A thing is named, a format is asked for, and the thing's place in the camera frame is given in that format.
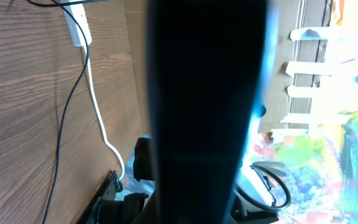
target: wooden floor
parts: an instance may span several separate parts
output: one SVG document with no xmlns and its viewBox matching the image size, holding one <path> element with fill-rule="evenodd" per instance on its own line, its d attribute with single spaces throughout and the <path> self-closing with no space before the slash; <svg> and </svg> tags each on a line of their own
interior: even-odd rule
<svg viewBox="0 0 358 224">
<path fill-rule="evenodd" d="M 99 107 L 126 160 L 142 134 L 124 5 L 85 5 Z M 81 50 L 59 8 L 0 0 L 0 223 L 40 223 L 52 185 L 58 124 Z M 103 143 L 86 79 L 68 107 L 48 223 L 74 223 L 117 159 Z"/>
</svg>

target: white cable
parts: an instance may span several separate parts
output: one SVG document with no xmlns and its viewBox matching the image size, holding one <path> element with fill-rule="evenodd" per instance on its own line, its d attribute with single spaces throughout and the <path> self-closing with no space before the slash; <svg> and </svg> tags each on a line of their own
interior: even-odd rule
<svg viewBox="0 0 358 224">
<path fill-rule="evenodd" d="M 106 130 L 104 128 L 104 124 L 103 124 L 103 120 L 102 120 L 102 116 L 100 115 L 100 111 L 99 111 L 99 107 L 98 107 L 98 102 L 96 101 L 96 97 L 94 95 L 94 90 L 93 90 L 93 81 L 92 81 L 92 72 L 91 72 L 91 61 L 90 59 L 88 59 L 88 66 L 87 66 L 87 72 L 88 72 L 88 80 L 89 80 L 89 91 L 91 92 L 91 97 L 92 97 L 92 102 L 93 102 L 93 106 L 94 106 L 94 110 L 96 112 L 96 115 L 98 117 L 98 121 L 99 121 L 99 126 L 100 126 L 100 131 L 102 133 L 102 137 L 104 140 L 104 143 L 106 143 L 106 145 L 113 151 L 113 153 L 116 155 L 117 159 L 119 160 L 119 163 L 121 165 L 121 176 L 120 176 L 120 180 L 124 177 L 124 173 L 125 173 L 125 165 L 124 165 L 124 161 L 122 160 L 122 157 L 120 155 L 120 153 L 117 151 L 117 149 L 112 146 L 112 144 L 110 144 L 110 142 L 107 140 L 107 135 L 106 135 Z"/>
</svg>

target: power outlet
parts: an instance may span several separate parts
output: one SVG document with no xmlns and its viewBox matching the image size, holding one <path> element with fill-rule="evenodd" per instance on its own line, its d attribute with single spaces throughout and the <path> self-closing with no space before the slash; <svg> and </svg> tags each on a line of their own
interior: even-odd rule
<svg viewBox="0 0 358 224">
<path fill-rule="evenodd" d="M 60 2 L 64 3 L 64 2 L 75 2 L 75 1 L 76 0 L 61 0 Z M 92 43 L 91 31 L 88 25 L 88 21 L 86 20 L 84 6 L 82 4 L 75 4 L 72 6 L 64 6 L 64 8 L 67 9 L 67 11 L 73 15 L 74 19 L 81 26 L 85 34 L 88 45 Z M 65 11 L 63 11 L 63 13 L 66 18 L 68 31 L 70 33 L 71 41 L 73 42 L 74 47 L 84 47 L 86 44 L 80 28 L 75 24 L 73 19 Z"/>
</svg>

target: white power strip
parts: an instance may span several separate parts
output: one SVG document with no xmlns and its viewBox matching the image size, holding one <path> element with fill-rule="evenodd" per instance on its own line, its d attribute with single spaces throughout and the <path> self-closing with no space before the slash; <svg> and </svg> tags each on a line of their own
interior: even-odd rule
<svg viewBox="0 0 358 224">
<path fill-rule="evenodd" d="M 77 0 L 61 0 L 60 2 L 66 3 L 75 1 Z M 92 43 L 91 31 L 88 25 L 88 21 L 86 20 L 84 6 L 82 4 L 75 4 L 72 6 L 64 6 L 64 8 L 67 9 L 67 11 L 69 11 L 73 15 L 74 19 L 81 26 L 86 36 L 86 41 L 88 42 L 88 45 Z M 74 47 L 85 47 L 86 44 L 80 28 L 75 24 L 73 19 L 65 11 L 63 13 L 66 18 L 68 31 L 70 33 L 71 41 L 73 42 Z"/>
</svg>

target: brown wood surface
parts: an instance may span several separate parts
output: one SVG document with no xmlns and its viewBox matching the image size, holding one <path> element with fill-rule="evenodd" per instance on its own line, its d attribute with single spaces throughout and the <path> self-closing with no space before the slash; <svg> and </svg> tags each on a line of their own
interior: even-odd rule
<svg viewBox="0 0 358 224">
<path fill-rule="evenodd" d="M 96 97 L 126 160 L 142 132 L 122 1 L 85 5 Z M 81 72 L 59 8 L 0 0 L 0 223 L 40 223 L 55 168 L 58 123 Z M 109 169 L 85 78 L 69 105 L 48 223 L 74 223 Z"/>
</svg>

